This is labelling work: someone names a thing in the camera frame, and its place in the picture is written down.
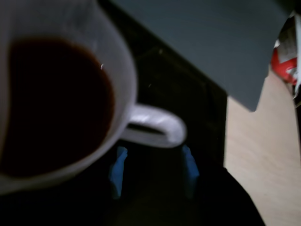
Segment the gripper finger with blue tape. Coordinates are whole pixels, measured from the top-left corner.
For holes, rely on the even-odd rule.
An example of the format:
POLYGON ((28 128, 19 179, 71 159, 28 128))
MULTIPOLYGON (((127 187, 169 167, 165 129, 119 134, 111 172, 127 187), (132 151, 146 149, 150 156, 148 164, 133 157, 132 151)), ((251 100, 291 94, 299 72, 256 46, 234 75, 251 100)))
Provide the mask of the gripper finger with blue tape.
POLYGON ((185 196, 193 199, 199 178, 199 170, 188 146, 182 147, 182 164, 185 196))
POLYGON ((110 166, 108 175, 111 185, 111 196, 114 200, 119 199, 122 194, 124 166, 126 158, 127 149, 125 147, 118 146, 116 161, 110 166))

